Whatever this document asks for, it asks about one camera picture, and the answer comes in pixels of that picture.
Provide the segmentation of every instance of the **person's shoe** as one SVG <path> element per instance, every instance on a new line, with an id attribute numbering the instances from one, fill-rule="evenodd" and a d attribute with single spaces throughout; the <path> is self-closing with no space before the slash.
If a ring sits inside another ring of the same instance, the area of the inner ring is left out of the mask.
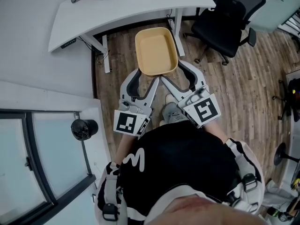
<path id="1" fill-rule="evenodd" d="M 176 103 L 176 104 L 178 104 L 178 101 L 176 100 L 176 98 L 173 97 L 172 94 L 168 94 L 165 97 L 165 104 L 169 104 L 169 103 Z"/>
<path id="2" fill-rule="evenodd" d="M 167 123 L 165 122 L 165 120 L 161 120 L 160 123 L 159 123 L 159 126 L 163 126 L 163 125 L 166 125 Z"/>

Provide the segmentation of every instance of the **sneaker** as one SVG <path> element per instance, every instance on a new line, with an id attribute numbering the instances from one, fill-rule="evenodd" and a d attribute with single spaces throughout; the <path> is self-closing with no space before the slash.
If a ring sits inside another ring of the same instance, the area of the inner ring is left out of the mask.
<path id="1" fill-rule="evenodd" d="M 176 104 L 178 104 L 178 101 L 176 100 L 176 98 L 173 97 L 172 94 L 168 94 L 165 97 L 165 104 L 169 104 L 169 103 L 176 103 Z"/>

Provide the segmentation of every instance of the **black office chair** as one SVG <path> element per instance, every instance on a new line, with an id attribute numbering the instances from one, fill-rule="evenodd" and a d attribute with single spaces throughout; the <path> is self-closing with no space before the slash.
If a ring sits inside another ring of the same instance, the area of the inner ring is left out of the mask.
<path id="1" fill-rule="evenodd" d="M 204 10 L 192 27 L 193 33 L 184 33 L 183 37 L 191 36 L 206 43 L 206 48 L 200 63 L 209 48 L 218 51 L 227 65 L 227 57 L 233 58 L 239 46 L 249 43 L 256 44 L 256 32 L 250 28 L 249 36 L 240 41 L 242 30 L 249 23 L 251 15 L 261 8 L 266 0 L 214 0 L 216 7 L 213 11 Z"/>

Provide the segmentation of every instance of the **chair backrest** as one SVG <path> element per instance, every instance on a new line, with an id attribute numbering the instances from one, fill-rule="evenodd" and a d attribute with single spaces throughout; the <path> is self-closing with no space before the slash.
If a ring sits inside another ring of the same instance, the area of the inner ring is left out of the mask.
<path id="1" fill-rule="evenodd" d="M 215 11 L 225 14 L 240 23 L 241 29 L 249 23 L 251 15 L 261 8 L 266 0 L 214 0 Z"/>

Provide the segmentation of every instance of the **window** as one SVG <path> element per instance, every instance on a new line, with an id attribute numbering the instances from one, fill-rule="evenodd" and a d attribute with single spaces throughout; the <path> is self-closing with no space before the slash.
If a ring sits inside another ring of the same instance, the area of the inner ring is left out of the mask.
<path id="1" fill-rule="evenodd" d="M 95 180 L 78 112 L 0 111 L 0 224 L 43 224 Z"/>

